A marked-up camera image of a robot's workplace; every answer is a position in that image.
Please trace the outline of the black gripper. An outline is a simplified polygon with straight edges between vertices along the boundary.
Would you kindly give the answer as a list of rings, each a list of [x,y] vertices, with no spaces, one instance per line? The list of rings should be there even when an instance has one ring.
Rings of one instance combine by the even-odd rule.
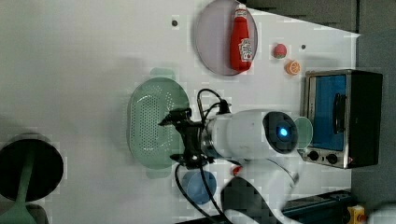
[[[171,110],[169,116],[160,121],[159,125],[172,124],[179,132],[185,148],[182,154],[172,155],[171,158],[187,169],[198,169],[213,163],[214,158],[206,155],[201,150],[204,124],[201,121],[191,120],[191,109],[179,108]]]

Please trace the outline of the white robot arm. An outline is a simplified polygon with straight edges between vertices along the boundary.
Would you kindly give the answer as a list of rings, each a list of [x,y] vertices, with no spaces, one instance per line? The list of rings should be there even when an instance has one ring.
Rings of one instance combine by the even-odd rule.
[[[218,159],[240,164],[220,191],[227,224],[303,224],[283,209],[300,180],[303,160],[298,128],[288,114],[268,109],[231,112],[222,106],[214,116],[191,120],[188,108],[174,109],[159,122],[180,134],[184,151],[171,159],[200,169]]]

